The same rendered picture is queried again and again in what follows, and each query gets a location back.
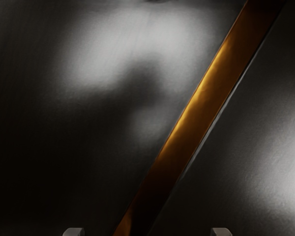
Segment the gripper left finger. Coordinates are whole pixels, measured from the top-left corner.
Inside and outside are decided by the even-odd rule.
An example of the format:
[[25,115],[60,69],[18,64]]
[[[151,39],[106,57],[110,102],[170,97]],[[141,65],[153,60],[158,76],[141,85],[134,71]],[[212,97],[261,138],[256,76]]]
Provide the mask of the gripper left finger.
[[85,236],[84,228],[68,228],[63,232],[63,236]]

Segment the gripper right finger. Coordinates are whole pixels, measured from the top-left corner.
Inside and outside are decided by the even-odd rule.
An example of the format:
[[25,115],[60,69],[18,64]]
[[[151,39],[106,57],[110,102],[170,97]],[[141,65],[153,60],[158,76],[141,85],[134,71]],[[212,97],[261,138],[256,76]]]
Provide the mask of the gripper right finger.
[[233,236],[227,228],[211,228],[210,236]]

